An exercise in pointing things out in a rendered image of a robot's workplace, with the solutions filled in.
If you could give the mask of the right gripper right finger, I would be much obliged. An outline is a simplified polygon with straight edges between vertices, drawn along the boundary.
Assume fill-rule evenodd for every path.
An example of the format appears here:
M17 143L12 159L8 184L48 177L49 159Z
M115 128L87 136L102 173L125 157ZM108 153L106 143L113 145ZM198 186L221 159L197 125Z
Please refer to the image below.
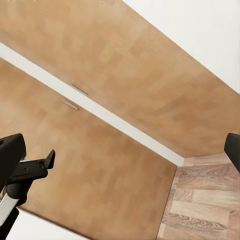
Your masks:
M240 135L229 133L227 135L224 151L240 173Z

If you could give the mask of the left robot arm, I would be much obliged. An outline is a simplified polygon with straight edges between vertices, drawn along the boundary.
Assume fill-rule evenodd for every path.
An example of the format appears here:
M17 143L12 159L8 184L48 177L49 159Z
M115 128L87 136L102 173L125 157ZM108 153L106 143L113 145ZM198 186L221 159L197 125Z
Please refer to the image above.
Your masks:
M17 217L20 214L18 206L28 199L28 191L34 180L46 178L48 170L54 167L56 152L53 149L47 158L27 161L24 154L10 179L2 190L0 200L0 240L6 240Z

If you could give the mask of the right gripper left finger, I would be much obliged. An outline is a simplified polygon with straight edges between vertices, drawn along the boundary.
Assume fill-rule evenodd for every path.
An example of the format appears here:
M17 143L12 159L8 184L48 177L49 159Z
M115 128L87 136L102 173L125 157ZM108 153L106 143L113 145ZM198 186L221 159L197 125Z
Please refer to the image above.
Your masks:
M0 138L0 193L26 153L22 133Z

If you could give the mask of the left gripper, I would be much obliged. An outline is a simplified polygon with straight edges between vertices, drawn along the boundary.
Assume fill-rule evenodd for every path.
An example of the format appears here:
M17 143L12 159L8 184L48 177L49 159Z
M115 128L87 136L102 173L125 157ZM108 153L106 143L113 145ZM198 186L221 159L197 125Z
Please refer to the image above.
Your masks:
M36 161L20 162L14 170L12 179L6 185L14 193L24 193L28 191L34 180L46 178L48 170L54 167L56 152L53 149L47 158Z

